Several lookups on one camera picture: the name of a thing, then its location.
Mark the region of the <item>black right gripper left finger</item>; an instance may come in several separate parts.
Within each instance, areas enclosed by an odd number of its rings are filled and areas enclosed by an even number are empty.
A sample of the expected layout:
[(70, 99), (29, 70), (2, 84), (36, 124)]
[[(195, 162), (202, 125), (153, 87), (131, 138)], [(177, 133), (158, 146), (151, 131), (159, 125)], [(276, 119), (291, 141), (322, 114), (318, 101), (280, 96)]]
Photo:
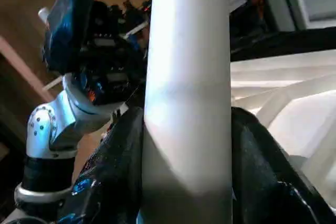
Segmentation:
[(143, 109), (128, 109), (76, 179), (57, 223), (136, 223), (141, 203)]

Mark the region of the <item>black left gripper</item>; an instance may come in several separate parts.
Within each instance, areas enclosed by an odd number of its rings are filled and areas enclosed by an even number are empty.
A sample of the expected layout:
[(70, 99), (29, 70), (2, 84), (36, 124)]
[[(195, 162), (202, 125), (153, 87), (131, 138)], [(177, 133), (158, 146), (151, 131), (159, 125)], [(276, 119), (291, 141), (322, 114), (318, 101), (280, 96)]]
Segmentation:
[(94, 105), (144, 102), (147, 62), (139, 44), (121, 36), (128, 25), (122, 20), (118, 6), (93, 2), (79, 54), (78, 87)]

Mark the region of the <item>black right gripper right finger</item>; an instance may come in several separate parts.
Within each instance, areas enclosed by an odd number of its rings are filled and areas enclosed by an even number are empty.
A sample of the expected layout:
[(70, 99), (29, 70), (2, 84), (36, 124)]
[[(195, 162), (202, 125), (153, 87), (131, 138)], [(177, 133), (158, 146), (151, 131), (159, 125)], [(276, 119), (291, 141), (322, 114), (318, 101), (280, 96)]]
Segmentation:
[(231, 108), (233, 223), (335, 223), (326, 201), (252, 113)]

